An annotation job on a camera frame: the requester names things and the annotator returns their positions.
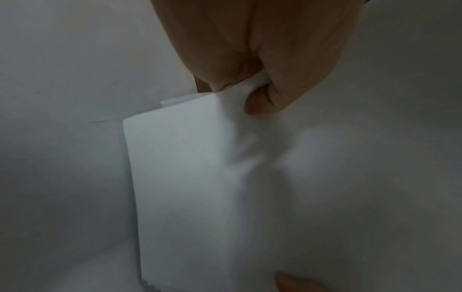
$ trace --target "paper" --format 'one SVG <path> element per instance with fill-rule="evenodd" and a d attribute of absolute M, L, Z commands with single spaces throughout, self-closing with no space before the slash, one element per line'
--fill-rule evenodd
<path fill-rule="evenodd" d="M 258 75 L 126 120 L 143 279 L 275 291 L 283 270 L 334 291 L 460 291 L 462 40 L 440 29 L 462 31 L 451 3 L 371 2 L 336 70 L 281 114 L 244 115 Z M 446 17 L 422 31 L 414 13 L 435 5 Z"/>

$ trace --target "hand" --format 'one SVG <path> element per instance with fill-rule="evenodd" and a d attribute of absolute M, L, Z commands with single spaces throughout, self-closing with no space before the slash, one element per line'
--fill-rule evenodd
<path fill-rule="evenodd" d="M 271 83 L 247 99 L 272 114 L 334 68 L 364 0 L 152 0 L 186 67 L 213 91 L 263 68 Z"/>

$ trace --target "sheet of paper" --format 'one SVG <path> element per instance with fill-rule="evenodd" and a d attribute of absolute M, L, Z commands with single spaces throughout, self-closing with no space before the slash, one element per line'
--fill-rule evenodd
<path fill-rule="evenodd" d="M 462 290 L 457 3 L 372 1 L 336 70 L 281 114 L 244 115 L 259 75 L 126 120 L 143 279 L 274 291 L 283 270 L 334 291 Z"/>

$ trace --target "fingertip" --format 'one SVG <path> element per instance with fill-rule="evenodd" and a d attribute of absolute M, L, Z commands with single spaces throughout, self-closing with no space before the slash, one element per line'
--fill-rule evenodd
<path fill-rule="evenodd" d="M 244 112 L 247 115 L 266 115 L 278 112 L 276 106 L 269 97 L 270 85 L 265 85 L 250 94 L 244 106 Z"/>

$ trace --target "white paper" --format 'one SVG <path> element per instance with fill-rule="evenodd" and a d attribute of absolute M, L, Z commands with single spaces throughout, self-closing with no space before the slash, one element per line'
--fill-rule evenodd
<path fill-rule="evenodd" d="M 259 75 L 126 120 L 143 279 L 274 291 L 283 270 L 335 291 L 460 291 L 457 3 L 373 1 L 336 70 L 281 114 L 244 115 Z"/>

